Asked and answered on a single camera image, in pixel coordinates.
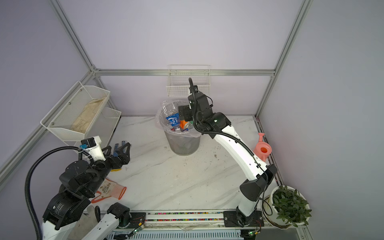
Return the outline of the orange label plastic bottle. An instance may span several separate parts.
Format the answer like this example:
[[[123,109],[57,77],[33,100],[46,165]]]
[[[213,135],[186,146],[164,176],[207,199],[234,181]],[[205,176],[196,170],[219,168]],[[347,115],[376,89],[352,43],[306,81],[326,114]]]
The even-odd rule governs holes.
[[[190,122],[188,121],[185,121],[185,120],[181,120],[180,121],[180,128],[181,128],[181,131],[185,131],[190,125]]]

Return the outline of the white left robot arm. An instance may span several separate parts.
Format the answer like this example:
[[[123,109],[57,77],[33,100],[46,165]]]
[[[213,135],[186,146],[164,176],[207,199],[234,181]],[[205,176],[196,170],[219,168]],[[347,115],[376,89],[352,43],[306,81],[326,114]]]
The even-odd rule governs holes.
[[[81,141],[79,152],[89,160],[78,159],[60,175],[62,189],[43,214],[42,240],[67,239],[111,170],[130,162],[130,148],[125,143],[113,152],[110,146],[102,149],[96,138]]]

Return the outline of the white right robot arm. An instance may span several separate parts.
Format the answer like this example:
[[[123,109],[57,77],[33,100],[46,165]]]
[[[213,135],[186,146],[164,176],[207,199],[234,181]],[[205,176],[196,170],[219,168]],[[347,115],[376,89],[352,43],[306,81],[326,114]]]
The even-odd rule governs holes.
[[[223,113],[213,112],[209,99],[202,92],[191,93],[189,106],[179,107],[180,118],[192,121],[194,129],[201,135],[209,135],[219,143],[245,174],[247,179],[240,185],[243,197],[235,211],[235,224],[245,227],[253,222],[260,197],[274,179],[277,167],[257,157],[240,138],[231,121]]]

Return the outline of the grey mesh waste bin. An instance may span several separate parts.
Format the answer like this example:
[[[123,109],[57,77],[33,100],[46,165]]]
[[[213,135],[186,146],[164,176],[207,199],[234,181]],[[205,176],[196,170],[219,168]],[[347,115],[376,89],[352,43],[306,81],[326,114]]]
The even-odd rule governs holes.
[[[165,133],[165,135],[169,142],[171,150],[175,154],[180,156],[191,155],[194,152],[196,152],[200,146],[201,137],[198,137],[198,138],[178,137],[178,136],[172,136],[167,133]]]

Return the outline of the blue knitted work glove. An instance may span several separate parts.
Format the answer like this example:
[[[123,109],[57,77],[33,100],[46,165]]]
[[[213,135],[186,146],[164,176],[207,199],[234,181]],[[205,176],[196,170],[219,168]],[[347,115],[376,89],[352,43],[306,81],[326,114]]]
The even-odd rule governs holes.
[[[111,155],[112,172],[121,170],[122,166],[130,162],[130,143],[122,141],[121,144],[115,144],[114,153]]]

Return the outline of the beige cloth glove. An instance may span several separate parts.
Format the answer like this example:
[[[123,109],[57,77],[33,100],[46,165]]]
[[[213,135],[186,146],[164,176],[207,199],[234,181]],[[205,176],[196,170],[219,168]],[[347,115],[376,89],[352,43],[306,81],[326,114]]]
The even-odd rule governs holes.
[[[81,114],[76,118],[70,130],[85,134],[105,98],[94,99],[85,105]]]

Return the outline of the white mesh upper shelf tray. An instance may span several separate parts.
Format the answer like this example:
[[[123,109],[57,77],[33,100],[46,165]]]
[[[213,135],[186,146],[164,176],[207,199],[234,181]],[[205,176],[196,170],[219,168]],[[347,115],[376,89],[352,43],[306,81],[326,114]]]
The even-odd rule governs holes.
[[[63,142],[86,138],[110,99],[110,91],[77,82],[41,120],[41,125]]]

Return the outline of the white cotton glove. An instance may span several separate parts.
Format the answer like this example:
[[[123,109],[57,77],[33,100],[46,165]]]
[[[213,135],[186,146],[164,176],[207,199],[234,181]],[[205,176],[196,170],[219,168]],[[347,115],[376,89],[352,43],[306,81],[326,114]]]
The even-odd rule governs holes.
[[[82,240],[99,222],[100,208],[88,206],[87,213],[82,214],[80,220],[68,236],[68,240]]]

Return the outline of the pink plastic watering can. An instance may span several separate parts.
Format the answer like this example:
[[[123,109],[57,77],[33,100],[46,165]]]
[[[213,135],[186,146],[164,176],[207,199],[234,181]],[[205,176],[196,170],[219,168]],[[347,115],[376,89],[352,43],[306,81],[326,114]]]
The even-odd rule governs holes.
[[[264,133],[258,133],[258,135],[259,135],[259,140],[254,148],[254,153],[260,160],[262,160],[263,162],[266,162],[267,158],[272,153],[272,147],[268,143],[264,142],[263,140],[263,137],[265,135]]]

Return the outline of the potted green plant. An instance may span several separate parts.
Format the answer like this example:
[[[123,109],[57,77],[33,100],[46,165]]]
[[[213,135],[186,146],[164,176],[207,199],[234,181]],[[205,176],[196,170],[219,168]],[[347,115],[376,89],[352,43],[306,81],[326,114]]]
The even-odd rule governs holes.
[[[274,188],[262,201],[262,213],[273,227],[286,230],[309,224],[312,210],[308,201],[297,190],[289,186]]]

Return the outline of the aluminium frame horizontal bar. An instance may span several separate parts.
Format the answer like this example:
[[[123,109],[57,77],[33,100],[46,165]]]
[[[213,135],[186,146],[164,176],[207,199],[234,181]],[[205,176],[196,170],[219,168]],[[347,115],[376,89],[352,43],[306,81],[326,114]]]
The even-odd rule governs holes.
[[[275,70],[177,70],[177,69],[97,69],[97,76],[168,76],[168,75],[210,75],[210,76],[273,76]]]

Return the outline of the metal base rail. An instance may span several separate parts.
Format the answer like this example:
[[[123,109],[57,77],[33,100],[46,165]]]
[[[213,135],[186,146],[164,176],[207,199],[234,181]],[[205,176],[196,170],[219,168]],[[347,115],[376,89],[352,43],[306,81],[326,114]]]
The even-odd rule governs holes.
[[[243,227],[232,210],[131,212],[131,223],[107,240],[254,240],[265,226],[260,211]]]

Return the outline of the aluminium frame corner post left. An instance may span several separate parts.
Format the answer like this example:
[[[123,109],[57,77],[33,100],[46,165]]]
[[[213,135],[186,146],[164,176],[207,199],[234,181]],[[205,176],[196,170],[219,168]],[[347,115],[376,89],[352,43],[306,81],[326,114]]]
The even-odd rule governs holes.
[[[62,4],[60,3],[60,1],[57,1],[57,0],[50,0],[49,2],[51,4],[53,11],[56,14],[58,20],[61,22],[67,35],[69,36],[70,41],[72,42],[76,51],[78,52],[81,59],[85,63],[89,74],[92,75],[91,79],[94,79],[94,81],[98,84],[99,87],[104,88],[105,86],[104,86],[103,82],[101,81],[101,79],[99,77],[96,76],[97,68],[93,64],[93,62],[92,62],[91,58],[89,57],[85,47],[83,46],[80,38],[78,37],[78,35],[75,31],[75,28],[73,27],[69,17],[65,13],[65,10],[64,10]]]

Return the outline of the aluminium frame corner post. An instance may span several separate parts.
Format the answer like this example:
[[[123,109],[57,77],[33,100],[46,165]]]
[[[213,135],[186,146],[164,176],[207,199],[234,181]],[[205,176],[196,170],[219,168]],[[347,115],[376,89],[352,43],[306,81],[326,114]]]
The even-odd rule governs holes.
[[[101,81],[101,79],[99,77],[96,76],[97,68],[93,64],[93,62],[92,62],[91,58],[89,57],[85,47],[83,46],[80,38],[78,37],[78,35],[75,31],[75,28],[73,27],[69,17],[65,13],[65,10],[64,10],[62,4],[60,3],[60,1],[57,1],[57,0],[50,0],[49,2],[51,4],[53,11],[56,14],[58,20],[61,22],[67,35],[69,36],[70,41],[72,42],[76,51],[78,52],[81,59],[85,63],[89,74],[92,75],[91,79],[94,79],[94,81],[98,84],[99,87],[104,88],[105,86],[104,86],[103,82]]]
[[[279,59],[277,61],[276,67],[275,67],[275,73],[270,77],[270,81],[266,87],[266,90],[263,94],[262,100],[258,106],[258,109],[256,111],[255,117],[259,118],[262,114],[262,111],[267,103],[267,100],[273,90],[274,85],[276,84],[276,81],[282,71],[282,68],[284,66],[284,63],[290,53],[290,50],[294,44],[294,41],[297,37],[297,34],[300,30],[300,27],[302,26],[308,11],[312,5],[313,1],[312,0],[304,0],[302,1],[302,4],[300,6],[300,9],[298,11],[298,14],[295,18],[295,21],[293,23],[293,26],[289,32],[288,38],[284,44],[284,47],[282,49],[282,52],[279,56]]]

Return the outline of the aluminium frame corner post right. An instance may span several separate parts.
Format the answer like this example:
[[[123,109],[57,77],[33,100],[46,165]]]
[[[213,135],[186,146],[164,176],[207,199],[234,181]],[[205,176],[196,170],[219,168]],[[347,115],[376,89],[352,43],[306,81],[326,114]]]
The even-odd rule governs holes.
[[[273,90],[274,85],[276,84],[276,81],[282,71],[282,68],[284,66],[284,63],[290,53],[290,50],[294,44],[294,41],[297,37],[297,34],[300,30],[300,27],[302,26],[308,11],[312,5],[313,1],[312,0],[304,0],[302,1],[302,4],[300,6],[300,9],[298,11],[298,14],[295,18],[295,21],[293,23],[293,26],[289,32],[288,38],[284,44],[284,47],[282,49],[282,52],[279,56],[279,59],[277,61],[276,67],[275,67],[275,73],[270,77],[270,81],[266,87],[266,90],[263,94],[262,100],[258,106],[258,109],[256,111],[255,117],[259,118],[262,114],[262,111],[267,103],[267,100]]]

